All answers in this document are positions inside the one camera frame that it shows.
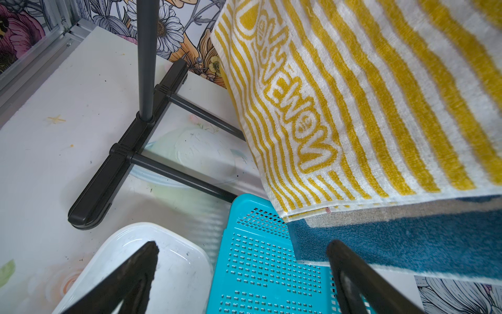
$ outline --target blue towel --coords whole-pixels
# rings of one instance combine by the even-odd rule
[[[363,210],[363,218],[351,211],[289,222],[297,260],[327,265],[326,247],[339,239],[375,268],[502,282],[499,195],[400,207],[405,217],[395,219],[387,217],[391,212],[386,207]],[[446,214],[422,216],[427,211]]]

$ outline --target white daisy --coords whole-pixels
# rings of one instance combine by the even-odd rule
[[[138,14],[135,0],[129,0],[127,14],[131,19],[131,27],[138,31]],[[159,5],[159,22],[157,26],[157,54],[163,58],[169,58],[171,53],[181,48],[184,41],[183,26],[176,17],[172,5],[161,0]]]

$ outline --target yellow striped towel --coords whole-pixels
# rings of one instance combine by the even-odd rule
[[[502,194],[502,1],[227,0],[220,73],[286,221]]]

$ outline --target orange flower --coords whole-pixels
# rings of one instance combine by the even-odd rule
[[[211,35],[211,31],[206,29],[199,41],[199,46],[196,48],[184,34],[185,40],[181,43],[181,48],[171,54],[169,61],[174,62],[183,58],[187,61],[191,72],[226,88],[219,71],[220,60],[209,35]]]
[[[177,8],[182,8],[184,4],[194,5],[197,0],[165,0]]]

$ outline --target stain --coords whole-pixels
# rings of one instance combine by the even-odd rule
[[[66,122],[66,120],[59,118],[61,115],[58,115],[57,117],[47,117],[47,119],[51,120],[52,124],[57,124],[60,122]]]

